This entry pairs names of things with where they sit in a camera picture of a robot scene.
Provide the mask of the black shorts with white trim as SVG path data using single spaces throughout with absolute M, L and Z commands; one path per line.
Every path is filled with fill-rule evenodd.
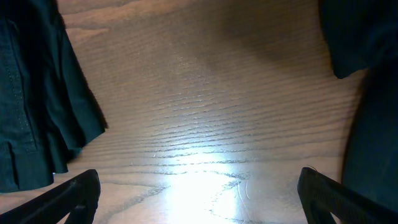
M 1 2 L 1 192 L 51 185 L 106 122 L 55 1 Z

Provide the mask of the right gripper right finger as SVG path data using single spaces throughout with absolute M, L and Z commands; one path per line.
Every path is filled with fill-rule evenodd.
M 301 170 L 297 192 L 309 223 L 397 223 L 397 213 L 309 167 Z

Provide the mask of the black garment under pile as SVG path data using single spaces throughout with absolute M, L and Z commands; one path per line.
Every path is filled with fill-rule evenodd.
M 397 211 L 397 0 L 322 0 L 334 75 L 368 72 L 346 146 L 345 187 Z

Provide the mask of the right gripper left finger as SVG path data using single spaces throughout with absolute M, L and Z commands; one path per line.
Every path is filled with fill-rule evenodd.
M 86 170 L 78 176 L 1 214 L 1 223 L 93 223 L 101 193 L 98 173 Z

